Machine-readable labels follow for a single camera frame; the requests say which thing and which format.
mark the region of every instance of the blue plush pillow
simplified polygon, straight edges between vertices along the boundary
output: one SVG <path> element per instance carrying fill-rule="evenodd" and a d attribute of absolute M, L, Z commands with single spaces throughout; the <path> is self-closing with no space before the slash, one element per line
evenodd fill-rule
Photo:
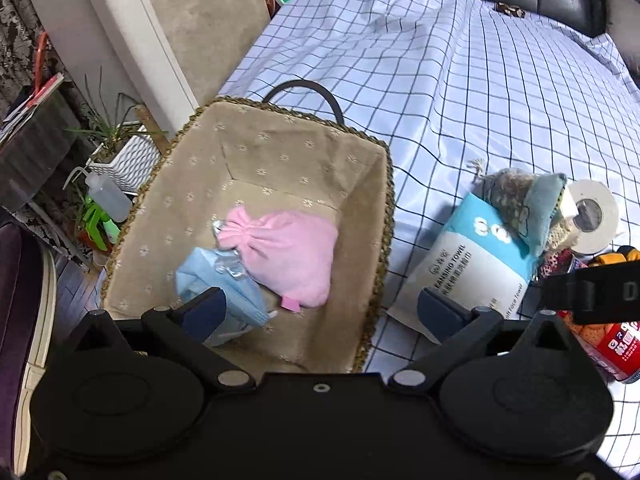
<path fill-rule="evenodd" d="M 505 224 L 528 245 L 529 252 L 539 257 L 566 182 L 564 173 L 533 175 L 509 168 L 487 175 L 480 196 L 500 212 Z"/>

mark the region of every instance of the pink drawstring bag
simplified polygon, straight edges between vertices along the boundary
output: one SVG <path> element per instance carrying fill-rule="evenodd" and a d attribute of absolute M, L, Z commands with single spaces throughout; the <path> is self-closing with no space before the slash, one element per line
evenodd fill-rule
<path fill-rule="evenodd" d="M 324 218 L 277 211 L 253 220 L 239 206 L 218 233 L 221 249 L 237 249 L 249 274 L 282 297 L 282 306 L 326 303 L 338 229 Z"/>

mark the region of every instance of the red handle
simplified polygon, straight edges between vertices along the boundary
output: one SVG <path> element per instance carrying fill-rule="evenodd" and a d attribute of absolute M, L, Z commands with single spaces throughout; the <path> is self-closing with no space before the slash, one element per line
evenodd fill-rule
<path fill-rule="evenodd" d="M 34 95 L 38 95 L 40 88 L 42 87 L 42 69 L 44 67 L 44 51 L 47 47 L 47 38 L 49 35 L 45 30 L 38 38 L 38 49 L 36 51 L 36 63 L 33 67 L 35 78 L 35 90 Z"/>

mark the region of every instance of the pink tag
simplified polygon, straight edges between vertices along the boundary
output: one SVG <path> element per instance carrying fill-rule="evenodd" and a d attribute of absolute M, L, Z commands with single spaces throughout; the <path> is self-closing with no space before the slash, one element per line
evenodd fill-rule
<path fill-rule="evenodd" d="M 293 312 L 300 312 L 300 304 L 297 300 L 292 300 L 291 298 L 282 298 L 281 306 Z"/>

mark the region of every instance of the wooden floor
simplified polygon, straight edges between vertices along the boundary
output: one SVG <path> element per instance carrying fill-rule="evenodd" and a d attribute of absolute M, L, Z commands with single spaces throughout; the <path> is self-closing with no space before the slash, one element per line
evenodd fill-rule
<path fill-rule="evenodd" d="M 100 287 L 106 276 L 103 270 L 82 270 L 77 264 L 61 258 L 56 262 L 58 297 L 53 322 L 52 343 L 63 342 L 90 310 L 100 305 Z"/>

